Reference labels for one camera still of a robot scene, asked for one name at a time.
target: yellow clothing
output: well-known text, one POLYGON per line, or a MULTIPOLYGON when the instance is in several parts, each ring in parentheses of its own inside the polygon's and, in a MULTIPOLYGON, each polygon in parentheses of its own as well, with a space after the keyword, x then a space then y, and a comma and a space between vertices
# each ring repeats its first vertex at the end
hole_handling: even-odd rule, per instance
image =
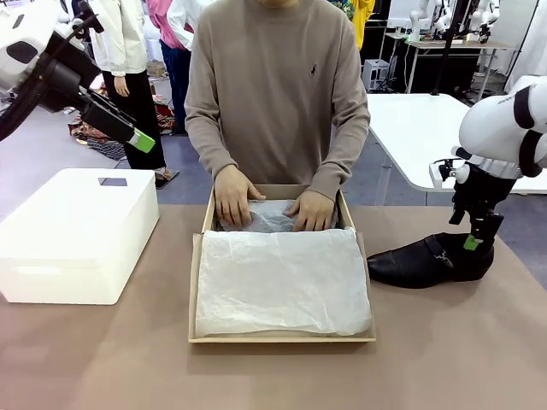
POLYGON ((373 13, 375 0, 352 0, 356 13, 353 16, 353 24, 356 27, 356 44, 360 50, 362 40, 365 37, 365 23, 373 13))

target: table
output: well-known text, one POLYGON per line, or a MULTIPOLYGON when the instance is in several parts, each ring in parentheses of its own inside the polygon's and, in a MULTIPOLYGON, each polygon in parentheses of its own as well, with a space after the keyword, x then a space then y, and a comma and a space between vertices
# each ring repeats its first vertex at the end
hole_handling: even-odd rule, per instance
MULTIPOLYGON (((409 94, 412 91, 412 84, 414 82, 414 74, 416 69, 416 63, 419 56, 427 56, 430 50, 442 50, 446 45, 444 40, 421 40, 421 41, 408 41, 406 38, 397 36, 394 32, 389 32, 386 34, 387 37, 393 38, 396 40, 405 40, 410 47, 415 47, 414 60, 412 61, 412 68, 410 69, 410 78, 409 85, 407 87, 406 93, 409 94), (424 50, 425 53, 420 55, 420 50, 424 50)), ((458 40, 454 40, 456 43, 452 43, 450 46, 451 50, 464 49, 464 50, 492 50, 490 55, 490 60, 488 61, 488 68, 486 69, 485 77, 482 81, 482 86, 480 87, 479 96, 477 101, 482 99, 482 96, 485 92, 486 84, 488 83, 488 78, 490 77, 491 64, 496 56, 497 50, 509 50, 512 47, 507 46, 506 44, 498 43, 496 41, 488 41, 485 44, 479 43, 478 41, 463 41, 458 43, 458 40)))
MULTIPOLYGON (((448 208, 352 208, 371 255, 450 227, 448 208)), ((0 302, 5 410, 540 409, 547 294, 501 241, 479 283, 373 284, 378 342, 187 341, 193 232, 204 206, 162 216, 117 305, 0 302)))
MULTIPOLYGON (((459 145, 460 124, 469 107, 446 94, 369 94, 370 131, 384 149, 376 205, 385 203, 392 164, 410 186, 425 192, 453 192, 454 179, 442 188, 433 186, 429 164, 451 158, 459 145)), ((547 173, 519 179, 512 190, 521 194, 547 194, 547 173)))

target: black leather shoe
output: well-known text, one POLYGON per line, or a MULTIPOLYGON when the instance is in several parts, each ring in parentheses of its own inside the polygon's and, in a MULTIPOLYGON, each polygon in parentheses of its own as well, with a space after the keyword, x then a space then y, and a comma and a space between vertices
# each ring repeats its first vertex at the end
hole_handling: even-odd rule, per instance
POLYGON ((492 243, 465 250, 468 235, 439 233, 367 259, 372 280, 399 288, 422 289, 448 281, 479 280, 494 261, 492 243))

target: white plastic bin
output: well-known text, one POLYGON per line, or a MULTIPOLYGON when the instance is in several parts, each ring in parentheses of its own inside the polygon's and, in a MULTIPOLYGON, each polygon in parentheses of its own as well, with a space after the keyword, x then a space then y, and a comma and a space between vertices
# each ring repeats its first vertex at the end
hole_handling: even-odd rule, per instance
POLYGON ((153 171, 60 171, 0 224, 0 292, 115 304, 158 218, 153 171))

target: white shirt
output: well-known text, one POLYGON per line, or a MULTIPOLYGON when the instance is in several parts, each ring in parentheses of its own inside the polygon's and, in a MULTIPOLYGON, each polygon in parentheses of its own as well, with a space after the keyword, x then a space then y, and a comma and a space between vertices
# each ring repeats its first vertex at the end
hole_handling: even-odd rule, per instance
POLYGON ((196 31, 197 20, 203 9, 216 0, 173 0, 168 11, 168 22, 174 31, 174 35, 187 50, 191 50, 194 34, 185 30, 188 24, 196 31))
POLYGON ((90 0, 104 32, 90 30, 95 61, 116 77, 146 70, 144 12, 140 0, 90 0))

